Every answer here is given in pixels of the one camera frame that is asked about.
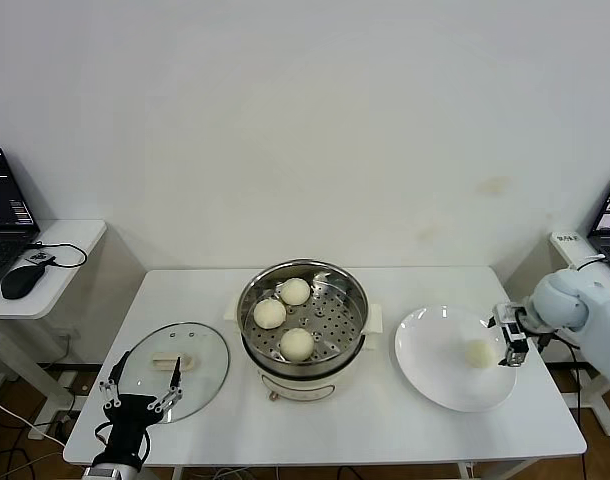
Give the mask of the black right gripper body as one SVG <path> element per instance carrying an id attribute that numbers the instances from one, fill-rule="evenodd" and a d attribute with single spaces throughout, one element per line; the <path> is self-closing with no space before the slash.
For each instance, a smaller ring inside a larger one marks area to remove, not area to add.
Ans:
<path id="1" fill-rule="evenodd" d="M 538 335 L 537 327 L 533 324 L 525 305 L 517 302 L 510 302 L 506 305 L 507 322 L 516 325 L 517 328 L 527 337 Z"/>

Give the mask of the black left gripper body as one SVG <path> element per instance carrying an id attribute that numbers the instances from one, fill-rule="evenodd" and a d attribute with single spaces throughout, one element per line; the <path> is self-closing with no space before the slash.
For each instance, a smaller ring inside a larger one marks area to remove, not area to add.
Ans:
<path id="1" fill-rule="evenodd" d="M 159 422 L 159 414 L 149 406 L 155 396 L 120 394 L 120 405 L 103 407 L 111 426 L 103 451 L 103 462 L 127 466 L 142 466 L 150 453 L 151 441 L 147 429 Z"/>

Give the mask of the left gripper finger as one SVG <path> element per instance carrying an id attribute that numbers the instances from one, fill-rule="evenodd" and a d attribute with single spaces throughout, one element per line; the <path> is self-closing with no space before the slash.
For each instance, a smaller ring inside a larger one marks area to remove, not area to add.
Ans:
<path id="1" fill-rule="evenodd" d="M 118 384 L 129 355 L 130 352 L 126 351 L 119 361 L 112 367 L 108 378 L 99 383 L 99 389 L 104 397 L 104 409 L 111 409 L 113 407 L 118 408 L 121 406 Z"/>
<path id="2" fill-rule="evenodd" d="M 174 370 L 171 376 L 170 384 L 167 391 L 157 397 L 148 405 L 149 410 L 155 413 L 164 413 L 175 406 L 182 398 L 181 383 L 181 358 L 178 357 L 175 362 Z"/>

